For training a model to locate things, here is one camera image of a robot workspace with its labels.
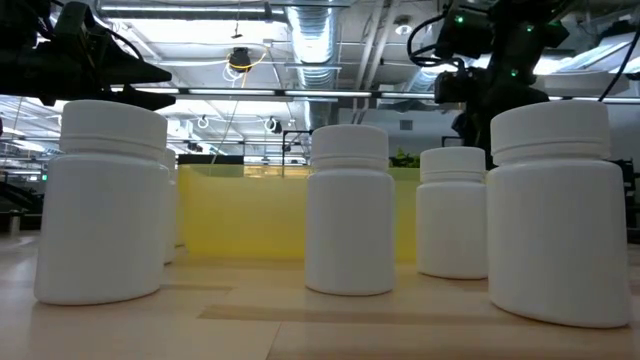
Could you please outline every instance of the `yellow translucent bin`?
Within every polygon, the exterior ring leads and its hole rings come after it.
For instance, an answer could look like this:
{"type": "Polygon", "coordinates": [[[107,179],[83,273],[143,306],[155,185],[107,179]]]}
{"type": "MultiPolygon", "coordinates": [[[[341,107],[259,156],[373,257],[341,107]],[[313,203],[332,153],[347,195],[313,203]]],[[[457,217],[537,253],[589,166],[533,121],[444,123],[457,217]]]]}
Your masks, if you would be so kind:
{"type": "MultiPolygon", "coordinates": [[[[303,259],[309,167],[181,165],[180,236],[195,255],[303,259]]],[[[396,180],[396,259],[415,259],[419,169],[396,180]]]]}

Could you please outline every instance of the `table surface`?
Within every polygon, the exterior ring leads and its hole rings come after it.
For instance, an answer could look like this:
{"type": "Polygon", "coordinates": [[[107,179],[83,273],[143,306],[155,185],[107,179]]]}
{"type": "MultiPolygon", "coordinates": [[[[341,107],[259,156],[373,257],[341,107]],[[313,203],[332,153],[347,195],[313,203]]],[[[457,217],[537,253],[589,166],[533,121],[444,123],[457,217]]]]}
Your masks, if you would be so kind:
{"type": "MultiPolygon", "coordinates": [[[[637,320],[615,330],[528,320],[491,305],[486,281],[431,278],[412,264],[398,265],[393,292],[353,298],[305,289],[302,262],[181,254],[153,295],[43,305],[36,248],[37,234],[0,239],[2,360],[640,358],[637,320]]],[[[640,247],[630,266],[640,314],[640,247]]]]}

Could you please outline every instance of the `pipe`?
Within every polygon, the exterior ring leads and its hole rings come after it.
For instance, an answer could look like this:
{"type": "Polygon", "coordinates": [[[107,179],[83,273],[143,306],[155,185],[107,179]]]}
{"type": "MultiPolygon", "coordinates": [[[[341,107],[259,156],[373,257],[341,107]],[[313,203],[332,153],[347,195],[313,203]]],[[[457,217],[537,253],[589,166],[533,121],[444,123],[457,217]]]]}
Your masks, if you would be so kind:
{"type": "Polygon", "coordinates": [[[376,46],[376,52],[373,56],[371,68],[369,69],[369,73],[367,74],[367,80],[364,83],[365,90],[371,89],[373,78],[376,76],[376,72],[378,71],[378,65],[380,64],[380,59],[382,58],[382,53],[384,52],[385,44],[387,43],[387,39],[389,38],[389,33],[391,32],[391,28],[393,27],[393,22],[396,19],[396,14],[399,7],[400,0],[391,0],[391,5],[389,6],[387,18],[384,23],[384,29],[382,29],[380,41],[378,41],[378,46],[376,46]]]}
{"type": "MultiPolygon", "coordinates": [[[[337,11],[332,8],[288,7],[294,57],[297,63],[322,65],[335,57],[337,11]]],[[[335,87],[334,69],[297,69],[298,81],[305,90],[327,90],[335,87]]],[[[328,125],[335,105],[326,102],[304,103],[305,125],[309,130],[328,125]]]]}
{"type": "Polygon", "coordinates": [[[148,1],[122,2],[117,0],[97,1],[96,11],[100,18],[110,20],[156,19],[156,20],[238,20],[274,21],[287,23],[281,7],[218,6],[216,1],[199,1],[197,5],[178,5],[148,1]]]}
{"type": "Polygon", "coordinates": [[[378,0],[376,2],[375,8],[373,9],[373,15],[371,17],[371,27],[369,30],[369,35],[367,35],[367,40],[364,45],[364,50],[362,50],[362,57],[360,58],[360,67],[358,68],[358,75],[356,76],[356,82],[353,87],[354,90],[360,90],[360,86],[362,86],[362,79],[364,78],[364,72],[367,69],[367,63],[369,62],[369,57],[371,56],[371,49],[373,49],[373,42],[376,39],[376,34],[378,33],[378,24],[380,23],[380,18],[382,17],[382,8],[384,7],[384,0],[378,0]]]}
{"type": "Polygon", "coordinates": [[[436,81],[438,74],[418,70],[402,89],[402,92],[426,93],[436,81]]]}

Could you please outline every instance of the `fluorescent light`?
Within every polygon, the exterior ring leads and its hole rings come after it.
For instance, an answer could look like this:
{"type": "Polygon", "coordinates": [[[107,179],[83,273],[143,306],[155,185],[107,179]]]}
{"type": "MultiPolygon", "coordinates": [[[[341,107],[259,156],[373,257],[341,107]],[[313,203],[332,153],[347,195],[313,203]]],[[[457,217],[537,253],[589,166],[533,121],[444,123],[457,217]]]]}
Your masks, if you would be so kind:
{"type": "Polygon", "coordinates": [[[39,170],[32,170],[32,171],[27,171],[27,170],[5,170],[5,172],[7,172],[9,174],[14,174],[14,175],[40,175],[40,171],[39,170]]]}
{"type": "Polygon", "coordinates": [[[16,143],[16,146],[21,148],[21,149],[25,149],[25,150],[29,150],[29,151],[38,151],[38,152],[44,152],[45,148],[32,143],[30,141],[24,141],[24,140],[14,140],[14,143],[16,143]]]}
{"type": "Polygon", "coordinates": [[[156,93],[156,94],[179,94],[180,90],[176,89],[176,88],[135,88],[138,91],[146,91],[146,92],[151,92],[151,93],[156,93]]]}
{"type": "Polygon", "coordinates": [[[423,99],[433,100],[436,98],[434,94],[419,94],[419,93],[399,93],[399,92],[384,92],[380,97],[386,99],[423,99]]]}
{"type": "MultiPolygon", "coordinates": [[[[156,94],[179,94],[180,90],[176,89],[176,88],[163,88],[163,87],[145,87],[145,88],[134,88],[135,90],[138,91],[145,91],[145,92],[151,92],[151,93],[156,93],[156,94]]],[[[111,91],[122,91],[124,90],[124,88],[122,88],[121,86],[112,86],[111,87],[111,91]]]]}
{"type": "Polygon", "coordinates": [[[342,65],[286,63],[285,69],[342,70],[342,65]]]}
{"type": "Polygon", "coordinates": [[[286,96],[371,97],[367,91],[287,90],[284,93],[286,96]]]}
{"type": "Polygon", "coordinates": [[[189,89],[193,95],[257,95],[273,96],[274,90],[250,90],[250,89],[189,89]]]}
{"type": "Polygon", "coordinates": [[[24,135],[24,133],[20,130],[14,130],[12,128],[3,128],[2,131],[6,134],[14,134],[14,135],[24,135]]]}
{"type": "MultiPolygon", "coordinates": [[[[187,7],[187,6],[179,6],[176,5],[174,7],[170,6],[103,6],[101,11],[157,11],[157,12],[170,12],[170,11],[184,11],[184,12],[229,12],[229,13],[237,13],[237,12],[259,12],[264,10],[262,8],[240,8],[240,7],[187,7]]],[[[284,14],[283,10],[272,10],[273,14],[284,14]]]]}
{"type": "MultiPolygon", "coordinates": [[[[575,97],[573,100],[598,101],[597,97],[575,97]]],[[[610,97],[605,98],[605,104],[640,104],[640,97],[610,97]]]]}

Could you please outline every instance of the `wire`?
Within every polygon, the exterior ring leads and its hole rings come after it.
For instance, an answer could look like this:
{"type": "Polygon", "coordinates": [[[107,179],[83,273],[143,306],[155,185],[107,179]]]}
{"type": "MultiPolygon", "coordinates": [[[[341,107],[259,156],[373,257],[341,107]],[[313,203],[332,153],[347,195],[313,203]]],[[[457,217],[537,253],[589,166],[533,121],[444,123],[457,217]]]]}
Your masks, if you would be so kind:
{"type": "Polygon", "coordinates": [[[416,50],[416,51],[414,51],[414,52],[410,53],[410,54],[409,54],[409,58],[415,58],[415,57],[417,57],[417,56],[418,56],[418,55],[420,55],[420,54],[424,54],[424,53],[426,53],[427,51],[434,50],[434,49],[436,48],[436,46],[437,46],[437,44],[431,44],[431,45],[429,45],[429,46],[425,46],[425,47],[423,47],[422,49],[418,49],[418,50],[416,50]]]}
{"type": "Polygon", "coordinates": [[[424,29],[425,27],[436,23],[442,19],[444,19],[447,16],[447,13],[444,12],[436,17],[433,17],[425,22],[423,22],[422,24],[416,26],[415,29],[413,29],[413,31],[411,32],[411,35],[409,35],[409,39],[407,40],[407,55],[409,55],[409,60],[411,60],[413,62],[413,60],[411,59],[411,54],[413,54],[413,38],[418,34],[418,32],[420,32],[420,30],[424,29]]]}
{"type": "MultiPolygon", "coordinates": [[[[249,73],[244,74],[244,78],[242,79],[242,88],[244,88],[244,85],[247,83],[247,78],[249,73]]],[[[213,155],[213,159],[211,160],[211,165],[216,163],[216,159],[218,159],[218,154],[220,154],[220,148],[222,148],[222,145],[224,145],[224,141],[227,139],[227,135],[229,134],[229,129],[231,128],[231,124],[233,123],[233,118],[236,116],[236,110],[238,109],[238,104],[240,104],[240,101],[236,101],[236,104],[233,107],[233,112],[231,113],[231,118],[229,119],[229,122],[227,123],[227,127],[224,130],[224,135],[222,135],[222,141],[220,141],[220,145],[218,145],[218,147],[216,148],[216,153],[215,155],[213,155]]]]}
{"type": "Polygon", "coordinates": [[[259,59],[258,61],[256,61],[256,62],[254,62],[253,64],[243,65],[243,66],[236,66],[236,65],[233,65],[232,63],[229,63],[229,66],[231,66],[231,67],[232,67],[232,68],[234,68],[234,69],[249,69],[249,68],[252,68],[252,67],[254,67],[254,66],[256,66],[256,65],[260,64],[260,63],[262,62],[262,60],[264,60],[264,57],[265,57],[265,56],[267,56],[267,53],[266,53],[266,52],[265,52],[264,54],[262,54],[262,56],[260,57],[260,59],[259,59]]]}
{"type": "Polygon", "coordinates": [[[140,53],[140,50],[138,50],[137,47],[135,47],[135,45],[133,45],[131,43],[131,41],[129,41],[127,38],[125,38],[124,36],[118,34],[117,32],[111,30],[111,29],[107,29],[105,28],[105,30],[111,34],[113,37],[117,38],[118,40],[122,41],[123,43],[125,43],[131,50],[133,50],[133,52],[136,54],[136,56],[138,57],[138,59],[140,60],[144,60],[142,58],[142,54],[140,53]]]}
{"type": "Polygon", "coordinates": [[[240,79],[244,74],[235,75],[231,72],[231,68],[229,67],[229,63],[225,65],[224,69],[222,69],[222,78],[229,82],[234,82],[240,79]]]}
{"type": "Polygon", "coordinates": [[[638,44],[638,40],[640,39],[640,22],[638,23],[637,27],[638,29],[636,30],[636,35],[633,37],[633,40],[631,40],[631,43],[629,43],[629,51],[624,57],[624,60],[620,65],[620,69],[618,69],[618,73],[616,74],[616,76],[614,76],[613,80],[611,80],[611,83],[609,84],[609,86],[607,86],[607,89],[604,91],[604,93],[602,93],[602,96],[600,96],[600,99],[598,99],[598,101],[602,102],[609,95],[613,87],[616,85],[616,83],[624,73],[624,68],[627,67],[629,60],[631,59],[631,55],[633,55],[633,50],[635,49],[636,45],[638,44]]]}

